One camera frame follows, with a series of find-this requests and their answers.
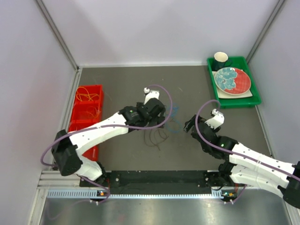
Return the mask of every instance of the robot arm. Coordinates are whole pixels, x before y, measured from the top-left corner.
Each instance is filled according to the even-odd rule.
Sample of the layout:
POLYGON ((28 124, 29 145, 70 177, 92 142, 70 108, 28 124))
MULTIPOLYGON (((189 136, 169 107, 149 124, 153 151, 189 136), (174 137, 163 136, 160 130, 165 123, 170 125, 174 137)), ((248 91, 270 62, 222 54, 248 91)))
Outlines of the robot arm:
POLYGON ((300 161, 297 165, 281 162, 253 151, 230 137, 218 136, 217 132, 224 122, 224 116, 216 109, 212 111, 211 115, 213 117, 209 120, 202 117, 198 119, 198 127, 203 137, 218 147, 254 158, 257 162, 236 154, 221 152, 208 145, 197 133, 194 116, 185 123, 184 131, 188 132, 192 129, 192 137, 200 142, 204 152, 209 153, 217 159, 225 160, 220 165, 217 176, 215 174, 213 176, 208 175, 207 181, 212 180, 213 183, 218 182, 224 186, 237 183, 259 187, 273 192, 282 197, 290 205, 300 208, 300 182, 282 172, 262 165, 262 163, 266 163, 300 177, 300 161))
MULTIPOLYGON (((74 134, 54 145, 52 154, 61 175, 68 176, 76 173, 92 181, 102 183, 106 175, 104 167, 99 162, 91 161, 82 154, 97 144, 134 130, 127 127, 102 128, 102 126, 118 124, 152 127, 165 120, 165 106, 158 99, 159 92, 145 88, 144 93, 146 95, 144 103, 138 102, 136 107, 126 106, 110 118, 89 127, 96 129, 74 134)), ((65 134, 65 130, 59 131, 55 139, 65 134)))

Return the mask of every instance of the plate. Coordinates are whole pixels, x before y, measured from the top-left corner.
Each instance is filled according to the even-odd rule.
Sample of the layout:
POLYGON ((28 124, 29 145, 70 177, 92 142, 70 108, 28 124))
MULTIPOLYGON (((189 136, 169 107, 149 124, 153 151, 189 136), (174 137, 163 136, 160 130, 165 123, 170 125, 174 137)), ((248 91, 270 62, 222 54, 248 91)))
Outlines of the plate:
POLYGON ((225 67, 215 74, 215 83, 218 88, 230 95, 240 95, 251 87, 250 77, 242 70, 225 67))

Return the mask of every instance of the cup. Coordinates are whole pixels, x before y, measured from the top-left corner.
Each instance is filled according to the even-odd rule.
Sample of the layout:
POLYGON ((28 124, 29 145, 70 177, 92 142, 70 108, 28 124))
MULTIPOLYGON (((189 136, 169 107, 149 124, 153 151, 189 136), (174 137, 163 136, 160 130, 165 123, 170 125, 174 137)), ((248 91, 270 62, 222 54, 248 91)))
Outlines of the cup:
POLYGON ((228 55, 224 52, 217 52, 214 54, 214 61, 212 63, 212 71, 218 71, 224 67, 229 67, 233 63, 232 60, 228 59, 228 55))

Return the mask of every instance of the gray floor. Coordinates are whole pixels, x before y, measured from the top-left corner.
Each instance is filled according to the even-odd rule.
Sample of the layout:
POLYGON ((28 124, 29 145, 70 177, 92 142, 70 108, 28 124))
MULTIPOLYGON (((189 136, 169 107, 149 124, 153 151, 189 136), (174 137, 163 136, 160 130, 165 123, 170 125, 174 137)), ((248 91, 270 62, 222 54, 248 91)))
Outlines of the gray floor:
MULTIPOLYGON (((143 88, 160 84, 171 94, 179 107, 176 119, 184 124, 206 101, 213 99, 213 91, 207 68, 189 67, 114 67, 84 68, 80 85, 102 84, 105 92, 103 119, 125 106, 144 100, 143 88)), ((170 105, 167 95, 161 90, 160 100, 170 105)), ((213 106, 201 116, 210 117, 213 106)), ((249 148, 270 155, 255 108, 226 109, 225 123, 220 135, 238 140, 249 148)), ((169 123, 176 129, 176 124, 169 123)), ((100 144, 99 161, 107 170, 215 170, 222 163, 204 153, 199 142, 190 134, 168 132, 166 141, 157 147, 148 147, 144 132, 114 137, 100 144)))

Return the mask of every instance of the white cable clip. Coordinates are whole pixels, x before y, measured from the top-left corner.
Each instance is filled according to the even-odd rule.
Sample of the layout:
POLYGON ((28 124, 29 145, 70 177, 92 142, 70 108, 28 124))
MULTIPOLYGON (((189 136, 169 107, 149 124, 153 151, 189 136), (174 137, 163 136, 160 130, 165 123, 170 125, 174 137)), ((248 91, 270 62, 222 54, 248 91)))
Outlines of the white cable clip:
POLYGON ((212 111, 211 111, 211 114, 212 115, 217 115, 219 113, 219 111, 217 110, 217 109, 213 109, 212 111))
POLYGON ((257 173, 259 173, 259 167, 262 164, 262 162, 260 160, 261 156, 262 156, 262 154, 260 154, 259 157, 257 158, 257 162, 256 162, 255 169, 254 169, 254 171, 257 173))

